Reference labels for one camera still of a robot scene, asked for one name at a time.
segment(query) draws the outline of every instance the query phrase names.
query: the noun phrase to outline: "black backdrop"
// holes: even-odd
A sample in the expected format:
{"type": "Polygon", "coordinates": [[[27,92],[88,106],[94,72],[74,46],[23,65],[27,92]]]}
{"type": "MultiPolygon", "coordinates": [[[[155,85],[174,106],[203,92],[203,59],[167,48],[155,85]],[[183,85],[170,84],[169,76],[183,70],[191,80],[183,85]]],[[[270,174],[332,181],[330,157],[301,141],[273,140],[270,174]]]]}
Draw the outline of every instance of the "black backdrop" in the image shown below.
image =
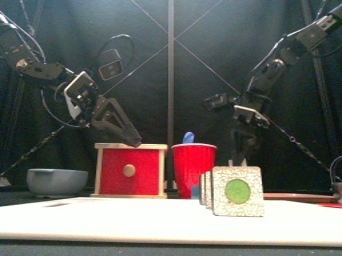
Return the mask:
{"type": "MultiPolygon", "coordinates": [[[[128,34],[134,38],[134,62],[119,77],[98,83],[100,92],[120,102],[143,143],[170,142],[169,66],[173,65],[173,143],[179,143],[183,134],[193,131],[197,142],[218,146],[217,165],[227,165],[233,149],[233,109],[206,111],[202,101],[217,93],[233,97],[239,94],[249,72],[282,35],[306,25],[303,7],[309,7],[309,14],[316,17],[321,1],[175,0],[174,19],[169,16],[167,0],[30,0],[24,4],[47,61],[60,62],[76,73],[92,65],[96,52],[111,36],[128,34]],[[169,58],[167,47],[170,20],[175,36],[173,58],[169,58]]],[[[340,1],[328,1],[324,13],[338,4],[340,1]]],[[[2,0],[0,10],[27,28],[20,1],[2,0]]],[[[341,39],[338,30],[321,52],[336,49],[341,39]]],[[[118,40],[112,47],[126,61],[132,54],[127,42],[118,40]]],[[[341,57],[337,52],[320,59],[324,85],[317,79],[313,58],[291,68],[275,87],[267,111],[271,120],[328,166],[341,153],[341,57]]],[[[3,59],[0,64],[4,171],[60,124],[42,107],[38,88],[23,85],[3,59]]],[[[48,104],[68,120],[64,104],[55,103],[52,97],[48,104]]],[[[104,141],[118,142],[118,139],[110,137],[104,141]]],[[[88,186],[92,187],[96,142],[103,142],[103,138],[94,129],[63,129],[7,173],[11,183],[26,186],[28,168],[70,168],[90,172],[88,186]]],[[[330,190],[329,172],[289,142],[275,126],[263,132],[263,143],[250,165],[262,168],[265,191],[328,193],[330,190]]]]}

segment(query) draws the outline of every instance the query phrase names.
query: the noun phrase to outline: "wooden block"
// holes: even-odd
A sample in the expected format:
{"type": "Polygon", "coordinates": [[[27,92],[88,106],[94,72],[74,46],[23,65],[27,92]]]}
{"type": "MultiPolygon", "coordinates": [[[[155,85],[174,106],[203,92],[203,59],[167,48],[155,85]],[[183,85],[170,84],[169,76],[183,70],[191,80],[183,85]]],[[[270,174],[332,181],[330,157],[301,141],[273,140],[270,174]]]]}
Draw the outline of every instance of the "wooden block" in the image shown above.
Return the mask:
{"type": "Polygon", "coordinates": [[[214,167],[211,206],[215,215],[263,216],[263,189],[259,167],[214,167]]]}

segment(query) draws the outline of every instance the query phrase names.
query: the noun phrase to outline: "wooden box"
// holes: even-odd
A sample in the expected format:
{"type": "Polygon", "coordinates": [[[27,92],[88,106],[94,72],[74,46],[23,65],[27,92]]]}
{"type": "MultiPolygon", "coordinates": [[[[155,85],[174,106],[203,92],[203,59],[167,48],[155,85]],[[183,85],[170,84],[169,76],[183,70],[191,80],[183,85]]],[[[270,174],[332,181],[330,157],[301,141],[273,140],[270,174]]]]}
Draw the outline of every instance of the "wooden box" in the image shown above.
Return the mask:
{"type": "Polygon", "coordinates": [[[98,197],[166,198],[165,157],[167,145],[142,144],[138,148],[120,143],[96,143],[98,197]]]}

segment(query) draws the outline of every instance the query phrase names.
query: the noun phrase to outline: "white table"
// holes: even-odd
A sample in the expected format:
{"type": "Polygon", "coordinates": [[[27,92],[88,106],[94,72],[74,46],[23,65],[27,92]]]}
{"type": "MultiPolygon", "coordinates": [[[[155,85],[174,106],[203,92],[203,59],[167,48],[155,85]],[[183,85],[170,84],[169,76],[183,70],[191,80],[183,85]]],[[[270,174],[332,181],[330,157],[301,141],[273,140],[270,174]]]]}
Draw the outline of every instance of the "white table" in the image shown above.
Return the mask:
{"type": "Polygon", "coordinates": [[[0,207],[0,239],[342,247],[342,209],[275,200],[265,207],[263,217],[226,217],[198,200],[54,200],[0,207]]]}

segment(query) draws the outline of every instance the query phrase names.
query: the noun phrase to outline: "red plastic cup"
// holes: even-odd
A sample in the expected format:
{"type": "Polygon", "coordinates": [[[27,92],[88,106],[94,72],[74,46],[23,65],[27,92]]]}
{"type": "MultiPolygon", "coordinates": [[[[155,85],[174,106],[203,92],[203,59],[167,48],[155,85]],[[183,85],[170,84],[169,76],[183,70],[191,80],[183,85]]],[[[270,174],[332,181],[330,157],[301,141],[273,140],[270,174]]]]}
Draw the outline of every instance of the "red plastic cup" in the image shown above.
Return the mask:
{"type": "Polygon", "coordinates": [[[199,175],[214,167],[217,147],[187,143],[178,144],[171,149],[179,198],[190,199],[194,186],[199,186],[199,175]]]}

